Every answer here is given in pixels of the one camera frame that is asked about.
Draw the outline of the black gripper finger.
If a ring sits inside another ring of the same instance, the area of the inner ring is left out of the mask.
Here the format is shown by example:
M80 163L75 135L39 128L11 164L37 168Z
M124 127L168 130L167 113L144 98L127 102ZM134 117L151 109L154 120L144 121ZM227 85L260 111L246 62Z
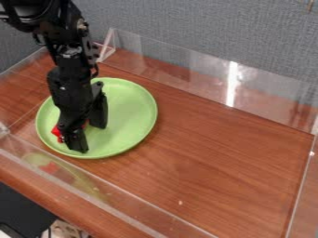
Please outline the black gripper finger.
M97 95L93 101L92 110L89 112L89 125L104 129L108 124L108 102L103 93Z
M87 153L88 143L84 134L85 125L71 126L60 123L61 141L65 143L67 148L72 151Z

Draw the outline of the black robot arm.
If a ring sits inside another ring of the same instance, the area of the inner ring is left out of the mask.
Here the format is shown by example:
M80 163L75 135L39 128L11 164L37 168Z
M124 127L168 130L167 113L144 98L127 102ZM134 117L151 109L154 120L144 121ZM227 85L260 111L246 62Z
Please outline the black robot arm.
M97 77L97 45L72 0L0 0L0 20L31 33L48 50L55 67L47 83L60 110L53 132L68 149L88 152L87 125L106 128L108 104Z

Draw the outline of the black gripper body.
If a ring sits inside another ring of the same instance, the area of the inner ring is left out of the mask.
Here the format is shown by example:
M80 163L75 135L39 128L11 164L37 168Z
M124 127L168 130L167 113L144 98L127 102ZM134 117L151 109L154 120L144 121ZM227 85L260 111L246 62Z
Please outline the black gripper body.
M60 123L71 126L89 123L93 101L103 93L103 83L92 82L95 75L91 69L91 65L80 59L59 59L47 74L51 97L60 110L57 129Z

